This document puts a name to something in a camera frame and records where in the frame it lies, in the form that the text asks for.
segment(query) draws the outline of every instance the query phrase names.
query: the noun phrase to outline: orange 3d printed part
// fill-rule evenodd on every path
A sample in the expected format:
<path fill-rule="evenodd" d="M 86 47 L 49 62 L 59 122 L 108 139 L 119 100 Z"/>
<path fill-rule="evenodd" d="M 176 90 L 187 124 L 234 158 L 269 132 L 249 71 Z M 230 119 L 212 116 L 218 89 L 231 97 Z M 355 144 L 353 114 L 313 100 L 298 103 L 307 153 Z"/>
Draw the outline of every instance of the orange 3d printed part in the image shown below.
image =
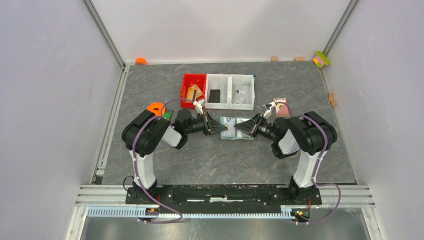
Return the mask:
<path fill-rule="evenodd" d="M 166 111 L 166 109 L 164 107 L 163 110 L 162 110 L 162 114 L 160 113 L 163 106 L 164 105 L 161 102 L 154 102 L 147 107 L 147 110 L 154 113 L 156 116 L 162 116 L 162 115 L 164 115 L 164 113 Z"/>
<path fill-rule="evenodd" d="M 147 61 L 142 57 L 139 57 L 135 60 L 135 65 L 146 65 L 146 64 L 147 64 Z"/>

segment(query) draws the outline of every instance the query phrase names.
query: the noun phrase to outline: small item in bin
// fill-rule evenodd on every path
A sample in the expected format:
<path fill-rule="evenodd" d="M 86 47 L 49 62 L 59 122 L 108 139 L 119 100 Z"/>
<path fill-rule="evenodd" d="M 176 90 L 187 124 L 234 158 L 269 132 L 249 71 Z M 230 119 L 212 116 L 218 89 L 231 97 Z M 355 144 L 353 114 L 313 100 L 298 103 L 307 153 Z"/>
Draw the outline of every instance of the small item in bin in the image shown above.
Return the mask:
<path fill-rule="evenodd" d="M 288 118 L 290 116 L 289 109 L 286 105 L 283 103 L 287 103 L 287 100 L 285 97 L 283 98 L 274 98 L 273 99 L 275 103 L 275 116 L 276 117 L 282 117 L 282 118 Z"/>
<path fill-rule="evenodd" d="M 203 95 L 202 90 L 194 84 L 187 88 L 187 95 L 185 96 L 186 99 L 190 99 L 192 101 L 195 101 L 198 97 L 201 97 Z"/>
<path fill-rule="evenodd" d="M 221 90 L 220 89 L 211 89 L 209 93 L 208 103 L 219 104 L 221 102 Z"/>
<path fill-rule="evenodd" d="M 246 101 L 246 91 L 245 90 L 236 90 L 234 96 L 232 97 L 233 104 L 245 104 Z"/>

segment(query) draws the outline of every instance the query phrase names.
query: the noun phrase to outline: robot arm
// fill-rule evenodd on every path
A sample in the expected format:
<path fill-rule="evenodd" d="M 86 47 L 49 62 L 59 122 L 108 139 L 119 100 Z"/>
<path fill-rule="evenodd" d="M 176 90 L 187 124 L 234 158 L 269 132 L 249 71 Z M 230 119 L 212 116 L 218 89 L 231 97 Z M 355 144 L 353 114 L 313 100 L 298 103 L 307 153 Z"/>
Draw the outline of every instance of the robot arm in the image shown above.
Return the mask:
<path fill-rule="evenodd" d="M 337 141 L 336 130 L 314 111 L 305 113 L 305 116 L 318 123 L 327 136 L 327 147 L 322 158 Z M 290 180 L 290 194 L 296 198 L 308 195 L 314 190 L 312 179 L 315 179 L 321 163 L 318 156 L 324 148 L 324 137 L 309 120 L 297 116 L 288 119 L 278 117 L 271 125 L 267 123 L 265 115 L 258 113 L 250 120 L 238 123 L 234 127 L 252 137 L 260 134 L 271 139 L 272 153 L 279 159 L 293 156 L 300 150 L 299 164 Z"/>
<path fill-rule="evenodd" d="M 156 184 L 156 177 L 153 172 L 153 151 L 160 141 L 179 150 L 186 144 L 188 134 L 203 132 L 207 136 L 227 130 L 226 126 L 215 121 L 207 111 L 203 111 L 203 104 L 204 100 L 194 102 L 198 113 L 196 118 L 192 117 L 192 113 L 188 109 L 181 109 L 172 125 L 165 118 L 157 118 L 151 121 L 137 140 L 135 158 L 132 149 L 136 135 L 149 119 L 155 117 L 155 114 L 149 110 L 144 110 L 123 130 L 121 139 L 125 142 L 125 147 L 129 150 L 133 161 L 136 161 L 134 171 L 137 172 L 135 175 L 140 177 L 141 183 L 146 189 Z"/>

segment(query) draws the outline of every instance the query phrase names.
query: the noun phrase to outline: gray marble floor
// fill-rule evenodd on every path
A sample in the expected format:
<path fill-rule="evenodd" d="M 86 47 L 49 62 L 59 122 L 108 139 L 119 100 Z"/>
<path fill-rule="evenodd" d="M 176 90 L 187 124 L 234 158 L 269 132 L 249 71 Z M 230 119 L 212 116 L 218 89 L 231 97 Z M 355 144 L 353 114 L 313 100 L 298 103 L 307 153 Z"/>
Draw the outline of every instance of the gray marble floor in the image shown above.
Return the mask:
<path fill-rule="evenodd" d="M 253 117 L 256 112 L 262 112 L 262 104 L 273 98 L 287 98 L 294 115 L 316 111 L 333 124 L 339 134 L 320 166 L 317 181 L 355 181 L 321 73 L 309 61 L 131 66 L 102 184 L 120 185 L 126 176 L 134 175 L 121 133 L 151 103 L 179 98 L 184 73 L 256 75 L 254 110 L 211 109 L 209 112 L 218 121 L 220 116 Z M 170 103 L 168 108 L 174 110 L 175 117 L 180 103 Z M 181 150 L 161 142 L 153 155 L 158 184 L 289 183 L 298 160 L 299 154 L 277 159 L 272 153 L 271 141 L 261 136 L 254 140 L 224 140 L 219 134 L 204 136 L 201 132 L 189 135 Z"/>

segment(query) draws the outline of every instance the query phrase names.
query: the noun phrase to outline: wooden block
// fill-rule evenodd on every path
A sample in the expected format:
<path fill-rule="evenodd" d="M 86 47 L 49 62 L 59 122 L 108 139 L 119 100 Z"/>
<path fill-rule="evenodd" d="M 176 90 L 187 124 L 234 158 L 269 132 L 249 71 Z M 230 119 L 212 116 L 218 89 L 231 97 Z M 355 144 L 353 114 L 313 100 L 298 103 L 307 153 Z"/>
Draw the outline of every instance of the wooden block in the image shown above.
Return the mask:
<path fill-rule="evenodd" d="M 330 105 L 331 105 L 332 107 L 337 106 L 337 102 L 334 100 L 334 92 L 330 92 L 330 93 L 328 94 L 328 101 L 330 102 Z"/>
<path fill-rule="evenodd" d="M 187 95 L 185 96 L 185 98 L 195 101 L 198 97 L 201 97 L 202 95 L 203 95 L 202 90 L 200 90 L 200 88 L 196 84 L 194 84 L 187 89 Z"/>

